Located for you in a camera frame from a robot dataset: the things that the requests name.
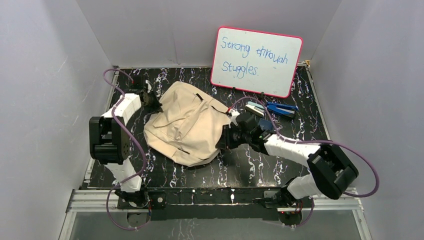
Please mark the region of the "beige canvas backpack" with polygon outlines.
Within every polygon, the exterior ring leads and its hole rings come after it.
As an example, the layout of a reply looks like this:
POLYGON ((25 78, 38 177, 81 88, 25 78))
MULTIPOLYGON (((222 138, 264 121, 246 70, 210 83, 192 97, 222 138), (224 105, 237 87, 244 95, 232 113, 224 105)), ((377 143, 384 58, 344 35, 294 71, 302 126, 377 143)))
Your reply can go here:
POLYGON ((182 81, 174 82, 159 102, 162 111, 144 125, 147 145, 183 166, 210 163, 220 152, 216 144, 223 126, 230 123, 228 107, 182 81))

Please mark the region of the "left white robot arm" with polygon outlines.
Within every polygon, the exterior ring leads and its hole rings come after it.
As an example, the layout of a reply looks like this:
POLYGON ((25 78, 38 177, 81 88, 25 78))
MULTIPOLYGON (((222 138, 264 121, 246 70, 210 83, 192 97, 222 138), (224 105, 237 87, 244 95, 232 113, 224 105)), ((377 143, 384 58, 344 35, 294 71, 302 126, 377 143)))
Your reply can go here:
POLYGON ((115 194, 137 208, 147 206, 150 198, 129 158, 132 138, 126 124, 141 108, 162 110, 148 80, 134 82, 107 112, 89 120, 91 158, 112 172, 119 185, 115 194))

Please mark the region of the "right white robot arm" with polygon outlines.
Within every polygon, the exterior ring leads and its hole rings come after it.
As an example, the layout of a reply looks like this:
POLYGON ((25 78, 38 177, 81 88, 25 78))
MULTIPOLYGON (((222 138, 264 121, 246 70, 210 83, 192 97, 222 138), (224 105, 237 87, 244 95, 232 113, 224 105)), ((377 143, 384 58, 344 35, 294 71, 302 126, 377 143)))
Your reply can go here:
POLYGON ((359 171, 339 146, 301 144, 279 137, 272 122, 250 113, 233 116, 229 124, 223 125, 215 146, 229 150, 242 144, 248 144, 256 152, 301 164, 310 171, 308 175, 290 179, 275 192, 265 191, 263 198, 254 200, 256 203, 295 207, 302 198, 314 195, 337 200, 359 176, 359 171))

